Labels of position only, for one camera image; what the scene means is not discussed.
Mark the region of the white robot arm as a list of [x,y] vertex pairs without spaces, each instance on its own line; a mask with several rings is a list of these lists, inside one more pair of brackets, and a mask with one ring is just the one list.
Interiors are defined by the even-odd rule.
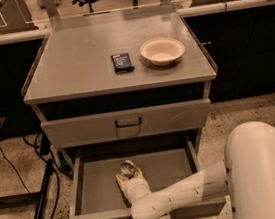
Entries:
[[245,122],[232,130],[224,160],[153,192],[142,171],[126,160],[117,184],[131,204],[133,219],[171,219],[182,207],[230,197],[234,219],[275,219],[275,128]]

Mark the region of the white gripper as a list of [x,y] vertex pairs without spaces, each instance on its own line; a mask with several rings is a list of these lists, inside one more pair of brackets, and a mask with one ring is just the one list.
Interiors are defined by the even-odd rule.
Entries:
[[115,177],[118,186],[123,189],[123,195],[131,204],[151,193],[147,180],[143,178],[142,170],[136,167],[135,171],[135,177],[129,180],[121,174],[117,174]]

